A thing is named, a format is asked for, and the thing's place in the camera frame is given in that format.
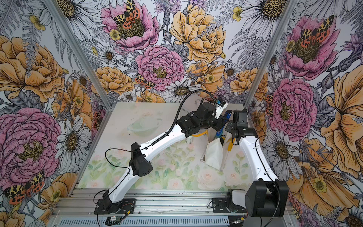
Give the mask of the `blue utility knife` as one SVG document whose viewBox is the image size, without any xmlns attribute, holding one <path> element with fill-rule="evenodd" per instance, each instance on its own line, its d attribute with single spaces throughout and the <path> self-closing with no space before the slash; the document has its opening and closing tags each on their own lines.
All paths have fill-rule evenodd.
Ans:
<svg viewBox="0 0 363 227">
<path fill-rule="evenodd" d="M 216 137 L 220 137 L 223 133 L 225 125 L 229 122 L 229 118 L 232 115 L 233 110 L 227 110 L 222 118 L 222 126 L 219 131 L 216 132 Z"/>
</svg>

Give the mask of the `white pouch with yellow handles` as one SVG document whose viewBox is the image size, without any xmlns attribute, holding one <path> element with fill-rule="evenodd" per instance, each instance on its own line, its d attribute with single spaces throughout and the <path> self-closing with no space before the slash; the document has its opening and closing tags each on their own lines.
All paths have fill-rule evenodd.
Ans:
<svg viewBox="0 0 363 227">
<path fill-rule="evenodd" d="M 202 146 L 201 162 L 221 172 L 226 169 L 227 158 L 233 148 L 233 138 L 230 133 L 207 129 L 192 135 L 192 138 L 202 139 L 205 143 Z"/>
</svg>

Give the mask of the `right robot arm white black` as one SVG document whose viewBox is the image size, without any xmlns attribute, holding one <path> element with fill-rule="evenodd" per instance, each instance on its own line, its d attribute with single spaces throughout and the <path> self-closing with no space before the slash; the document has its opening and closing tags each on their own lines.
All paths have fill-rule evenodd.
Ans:
<svg viewBox="0 0 363 227">
<path fill-rule="evenodd" d="M 232 135 L 233 145 L 245 154 L 253 179 L 247 190 L 228 191 L 226 207 L 231 212 L 245 209 L 251 217 L 283 217 L 289 188 L 269 166 L 260 137 L 249 125 L 248 111 L 233 111 L 233 119 L 226 126 L 226 131 Z"/>
</svg>

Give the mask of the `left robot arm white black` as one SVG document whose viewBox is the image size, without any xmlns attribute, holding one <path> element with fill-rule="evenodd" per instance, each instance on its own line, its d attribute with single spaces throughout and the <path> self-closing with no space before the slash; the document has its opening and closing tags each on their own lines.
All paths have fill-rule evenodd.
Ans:
<svg viewBox="0 0 363 227">
<path fill-rule="evenodd" d="M 205 102 L 200 104 L 196 111 L 181 117 L 179 113 L 182 107 L 179 107 L 172 127 L 168 131 L 141 145 L 133 143 L 129 150 L 131 156 L 129 167 L 118 183 L 106 190 L 102 198 L 97 201 L 95 214 L 116 213 L 129 189 L 141 177 L 152 172 L 151 160 L 161 151 L 197 134 L 200 130 L 213 128 L 219 131 L 222 129 L 227 123 L 227 118 L 222 115 L 227 106 L 228 103 L 221 99 L 215 104 Z"/>
</svg>

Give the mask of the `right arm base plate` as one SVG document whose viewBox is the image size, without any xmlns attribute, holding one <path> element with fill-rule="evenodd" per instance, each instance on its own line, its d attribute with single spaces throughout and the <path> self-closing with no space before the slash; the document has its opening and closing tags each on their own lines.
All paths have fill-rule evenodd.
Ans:
<svg viewBox="0 0 363 227">
<path fill-rule="evenodd" d="M 213 213 L 247 213 L 246 208 L 232 203 L 232 200 L 226 197 L 212 198 L 211 202 Z"/>
</svg>

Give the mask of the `right corner aluminium post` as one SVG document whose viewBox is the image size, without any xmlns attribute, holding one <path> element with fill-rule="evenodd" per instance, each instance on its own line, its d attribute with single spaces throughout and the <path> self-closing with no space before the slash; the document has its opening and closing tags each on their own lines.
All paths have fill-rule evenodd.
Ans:
<svg viewBox="0 0 363 227">
<path fill-rule="evenodd" d="M 252 82 L 250 90 L 247 93 L 247 97 L 244 102 L 244 107 L 246 109 L 250 106 L 250 103 L 251 103 L 252 99 L 254 98 L 258 85 L 262 81 L 262 78 L 263 78 L 265 70 L 268 66 L 268 63 L 269 63 L 269 61 L 274 53 L 274 50 L 280 40 L 281 34 L 284 32 L 286 26 L 288 25 L 288 21 L 289 21 L 290 17 L 292 16 L 297 3 L 298 3 L 297 0 L 289 0 L 285 4 L 284 10 L 283 10 L 280 20 L 278 22 L 277 28 L 271 36 L 271 40 L 268 44 L 268 47 L 266 49 L 262 62 L 260 63 L 260 65 L 258 67 L 256 77 L 255 77 L 254 81 Z"/>
</svg>

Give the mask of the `corner aluminium post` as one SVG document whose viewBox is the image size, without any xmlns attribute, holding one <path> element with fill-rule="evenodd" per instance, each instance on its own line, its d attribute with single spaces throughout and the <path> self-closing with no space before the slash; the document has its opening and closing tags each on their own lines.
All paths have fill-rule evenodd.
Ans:
<svg viewBox="0 0 363 227">
<path fill-rule="evenodd" d="M 59 26 L 60 31 L 64 35 L 68 44 L 75 52 L 77 59 L 80 61 L 80 64 L 82 65 L 84 71 L 87 73 L 96 91 L 98 92 L 100 98 L 104 102 L 106 109 L 110 110 L 113 106 L 113 102 L 108 97 L 105 90 L 103 89 L 98 77 L 96 76 L 94 69 L 92 68 L 88 58 L 86 57 L 83 49 L 81 48 L 81 45 L 78 42 L 77 37 L 73 32 L 73 29 L 71 28 L 69 22 L 67 21 L 61 9 L 59 8 L 57 1 L 45 1 L 45 5 L 50 11 L 52 17 L 54 18 L 54 21 Z"/>
<path fill-rule="evenodd" d="M 252 99 L 254 98 L 258 85 L 262 81 L 262 78 L 263 78 L 265 70 L 268 66 L 268 63 L 269 63 L 269 61 L 274 53 L 274 50 L 280 40 L 281 34 L 284 32 L 286 26 L 288 25 L 288 21 L 289 21 L 290 17 L 292 16 L 297 3 L 298 3 L 297 0 L 289 0 L 285 4 L 284 10 L 283 10 L 280 20 L 278 22 L 277 28 L 271 36 L 271 40 L 268 44 L 268 47 L 266 49 L 262 62 L 260 63 L 260 65 L 258 67 L 256 77 L 255 77 L 254 81 L 252 82 L 250 90 L 247 93 L 247 97 L 244 102 L 244 107 L 246 109 L 250 106 L 250 103 L 251 103 Z"/>
</svg>

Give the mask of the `aluminium front rail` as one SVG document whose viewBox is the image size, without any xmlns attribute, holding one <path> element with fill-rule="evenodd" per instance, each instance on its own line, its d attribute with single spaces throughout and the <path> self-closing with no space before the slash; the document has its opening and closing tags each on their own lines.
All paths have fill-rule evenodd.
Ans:
<svg viewBox="0 0 363 227">
<path fill-rule="evenodd" d="M 104 227 L 107 219 L 123 215 L 95 215 L 101 189 L 76 189 L 61 199 L 49 227 Z M 136 199 L 133 214 L 120 227 L 297 227 L 292 208 L 286 205 L 281 218 L 250 217 L 247 213 L 213 213 L 212 198 L 224 198 L 220 191 L 130 190 L 125 199 Z"/>
</svg>

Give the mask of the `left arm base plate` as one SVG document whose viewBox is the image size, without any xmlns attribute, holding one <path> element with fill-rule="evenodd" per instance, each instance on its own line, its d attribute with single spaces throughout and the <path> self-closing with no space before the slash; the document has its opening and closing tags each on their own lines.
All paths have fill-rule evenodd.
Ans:
<svg viewBox="0 0 363 227">
<path fill-rule="evenodd" d="M 104 214 L 133 214 L 136 199 L 123 199 L 120 202 L 111 203 L 109 199 L 99 199 L 94 210 L 95 215 Z"/>
</svg>

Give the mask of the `left corner aluminium post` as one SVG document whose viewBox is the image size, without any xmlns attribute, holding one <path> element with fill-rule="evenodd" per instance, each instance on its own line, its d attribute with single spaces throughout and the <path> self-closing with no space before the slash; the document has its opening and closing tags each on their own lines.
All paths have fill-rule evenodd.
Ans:
<svg viewBox="0 0 363 227">
<path fill-rule="evenodd" d="M 108 97 L 105 90 L 103 89 L 98 77 L 96 76 L 94 69 L 92 68 L 88 58 L 86 57 L 83 49 L 81 48 L 81 45 L 78 42 L 77 37 L 73 32 L 73 29 L 71 28 L 69 22 L 67 21 L 61 9 L 59 8 L 57 1 L 45 1 L 45 5 L 50 11 L 52 17 L 54 18 L 54 21 L 59 26 L 60 31 L 64 35 L 68 44 L 75 52 L 77 59 L 80 61 L 80 64 L 82 65 L 84 71 L 87 73 L 96 91 L 98 92 L 100 98 L 104 102 L 106 109 L 110 110 L 113 106 L 113 102 Z"/>
</svg>

